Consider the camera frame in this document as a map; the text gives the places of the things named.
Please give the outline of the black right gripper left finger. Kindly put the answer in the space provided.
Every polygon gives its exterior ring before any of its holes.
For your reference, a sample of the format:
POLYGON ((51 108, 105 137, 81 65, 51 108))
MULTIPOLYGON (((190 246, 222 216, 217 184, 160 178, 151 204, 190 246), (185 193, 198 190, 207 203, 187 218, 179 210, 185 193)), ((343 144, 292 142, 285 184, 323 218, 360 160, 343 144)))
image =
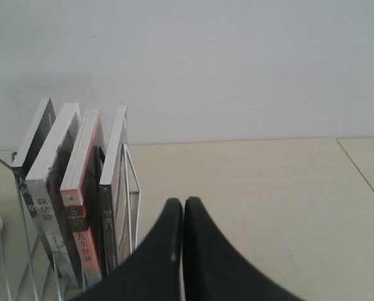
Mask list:
POLYGON ((139 246, 114 272, 74 300, 180 300, 183 207, 177 198, 163 210, 139 246))

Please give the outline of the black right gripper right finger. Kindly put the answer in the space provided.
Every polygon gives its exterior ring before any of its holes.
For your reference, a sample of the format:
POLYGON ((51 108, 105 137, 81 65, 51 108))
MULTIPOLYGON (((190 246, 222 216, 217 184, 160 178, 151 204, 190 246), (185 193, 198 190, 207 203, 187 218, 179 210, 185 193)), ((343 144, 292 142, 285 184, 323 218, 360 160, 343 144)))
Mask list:
POLYGON ((234 248, 198 197, 184 207, 183 280, 186 300, 300 300, 234 248))

